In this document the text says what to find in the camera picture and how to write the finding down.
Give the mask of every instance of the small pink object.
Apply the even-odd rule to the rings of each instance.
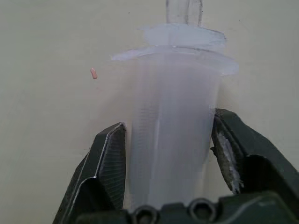
[[[98,75],[97,75],[97,72],[96,72],[95,69],[90,69],[90,72],[91,72],[91,74],[93,76],[93,79],[97,79],[98,78]]]

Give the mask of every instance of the beige background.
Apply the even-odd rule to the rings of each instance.
[[[299,169],[299,1],[204,0],[240,72],[219,107],[269,138]],[[163,0],[0,2],[0,223],[51,223],[72,173],[105,127],[131,120],[133,74],[109,55],[143,46]],[[89,69],[99,75],[93,81]],[[229,194],[213,156],[205,196]]]

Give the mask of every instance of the white wall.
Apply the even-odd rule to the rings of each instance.
[[[203,26],[224,32],[240,64],[219,107],[269,138],[299,169],[296,0],[205,0]],[[144,45],[162,0],[0,2],[0,222],[50,223],[96,133],[130,121],[134,75],[109,55]],[[94,81],[89,69],[99,79]],[[213,156],[206,196],[229,190]]]

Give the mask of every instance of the pink pellet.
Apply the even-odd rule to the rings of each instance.
[[[97,79],[98,78],[98,75],[97,75],[97,72],[96,72],[95,69],[90,69],[90,72],[91,72],[91,74],[93,76],[93,79]]]

